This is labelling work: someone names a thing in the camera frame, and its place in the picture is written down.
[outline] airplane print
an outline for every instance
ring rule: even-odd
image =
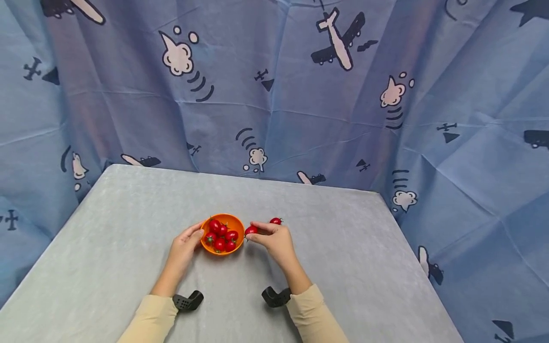
[[[328,31],[330,36],[330,44],[328,48],[315,51],[311,54],[312,61],[320,65],[324,62],[332,63],[335,58],[339,61],[339,65],[346,71],[353,67],[352,57],[349,53],[349,48],[352,47],[352,42],[355,37],[360,36],[360,30],[366,23],[364,12],[360,12],[355,17],[347,31],[340,36],[339,30],[335,26],[335,21],[339,16],[339,9],[334,7],[332,12],[324,12],[324,19],[316,23],[319,32]]]

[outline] blue curtain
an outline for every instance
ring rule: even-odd
[[[0,306],[133,164],[376,190],[466,342],[549,341],[549,1],[2,0],[0,27]]]

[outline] beige sleeve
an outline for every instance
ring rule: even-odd
[[[324,303],[317,285],[300,295],[291,295],[288,311],[298,328],[303,343],[349,342],[343,330]]]
[[[162,343],[176,314],[172,298],[147,295],[117,343]]]

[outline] red cherry tomato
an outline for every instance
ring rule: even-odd
[[[271,221],[269,223],[281,225],[282,224],[282,218],[275,217],[275,218],[271,219]]]
[[[215,240],[214,243],[214,249],[215,252],[224,252],[225,251],[225,239],[224,238],[218,238]]]
[[[227,232],[225,234],[225,239],[227,241],[232,241],[232,242],[236,243],[237,240],[238,240],[238,232],[236,232],[235,230],[231,230],[231,231]]]
[[[217,219],[211,219],[210,223],[210,231],[215,233],[216,235],[219,235],[219,228],[221,227],[221,222]]]
[[[219,237],[224,237],[227,234],[227,231],[229,231],[227,226],[221,224],[221,226],[219,227],[219,232],[217,233],[217,235]]]
[[[216,240],[217,235],[213,232],[208,232],[206,233],[206,236],[204,236],[204,242],[206,245],[212,246]]]
[[[257,228],[255,226],[250,226],[249,228],[244,231],[244,236],[246,236],[249,233],[257,233]]]
[[[237,248],[237,244],[231,240],[228,241],[227,244],[225,244],[225,251],[227,252],[231,252],[236,248]]]

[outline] table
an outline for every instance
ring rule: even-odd
[[[115,342],[153,286],[171,240],[215,213],[280,216],[351,342],[463,342],[379,194],[204,173],[110,166],[0,311],[2,342]],[[296,342],[287,287],[252,242],[197,253],[179,294],[205,299],[167,342]]]

